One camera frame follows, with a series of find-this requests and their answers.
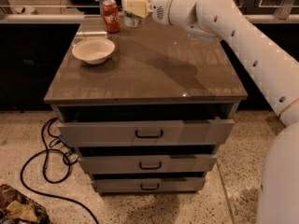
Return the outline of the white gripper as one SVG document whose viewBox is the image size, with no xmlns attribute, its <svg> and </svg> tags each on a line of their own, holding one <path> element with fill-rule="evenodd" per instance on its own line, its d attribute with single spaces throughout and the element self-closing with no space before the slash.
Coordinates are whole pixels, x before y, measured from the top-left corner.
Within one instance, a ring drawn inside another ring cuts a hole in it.
<svg viewBox="0 0 299 224">
<path fill-rule="evenodd" d="M 170 25 L 169 12 L 173 0 L 121 0 L 122 8 L 134 15 L 152 18 L 163 25 Z"/>
</svg>

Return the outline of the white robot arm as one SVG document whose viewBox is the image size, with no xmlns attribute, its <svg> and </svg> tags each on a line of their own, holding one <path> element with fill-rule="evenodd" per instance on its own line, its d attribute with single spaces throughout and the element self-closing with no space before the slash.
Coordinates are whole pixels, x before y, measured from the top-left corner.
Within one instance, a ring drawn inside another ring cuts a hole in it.
<svg viewBox="0 0 299 224">
<path fill-rule="evenodd" d="M 299 224 L 299 63 L 249 22 L 233 0 L 122 0 L 125 11 L 225 41 L 285 129 L 265 158 L 256 224 Z"/>
</svg>

